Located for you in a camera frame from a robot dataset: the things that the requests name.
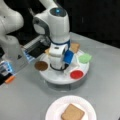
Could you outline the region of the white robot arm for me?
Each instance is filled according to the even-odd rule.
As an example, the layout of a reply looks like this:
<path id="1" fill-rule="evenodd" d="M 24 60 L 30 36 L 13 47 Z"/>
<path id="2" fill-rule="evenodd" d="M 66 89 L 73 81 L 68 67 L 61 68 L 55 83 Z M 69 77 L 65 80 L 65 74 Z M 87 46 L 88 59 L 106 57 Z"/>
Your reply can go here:
<path id="1" fill-rule="evenodd" d="M 33 26 L 37 33 L 49 38 L 50 66 L 55 70 L 64 70 L 66 63 L 64 57 L 70 49 L 69 17 L 65 9 L 53 0 L 39 0 L 45 10 L 33 18 Z"/>

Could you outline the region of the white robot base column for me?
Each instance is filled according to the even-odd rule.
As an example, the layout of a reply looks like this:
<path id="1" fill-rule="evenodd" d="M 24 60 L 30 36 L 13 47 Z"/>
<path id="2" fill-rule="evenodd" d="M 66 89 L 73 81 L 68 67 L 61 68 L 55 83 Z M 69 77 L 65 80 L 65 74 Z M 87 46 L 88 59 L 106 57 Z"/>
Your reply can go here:
<path id="1" fill-rule="evenodd" d="M 5 52 L 4 58 L 14 67 L 23 67 L 27 64 L 18 39 L 11 36 L 11 33 L 22 28 L 23 24 L 23 17 L 20 13 L 4 3 L 0 4 L 0 45 Z"/>

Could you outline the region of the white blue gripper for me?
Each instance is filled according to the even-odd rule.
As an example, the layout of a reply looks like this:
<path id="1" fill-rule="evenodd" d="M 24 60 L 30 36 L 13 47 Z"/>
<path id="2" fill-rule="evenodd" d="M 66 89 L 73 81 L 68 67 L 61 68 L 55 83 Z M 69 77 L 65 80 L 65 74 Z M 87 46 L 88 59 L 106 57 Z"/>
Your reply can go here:
<path id="1" fill-rule="evenodd" d="M 69 49 L 67 44 L 51 44 L 49 49 L 50 66 L 57 71 L 62 71 L 67 65 L 70 65 L 74 53 Z"/>

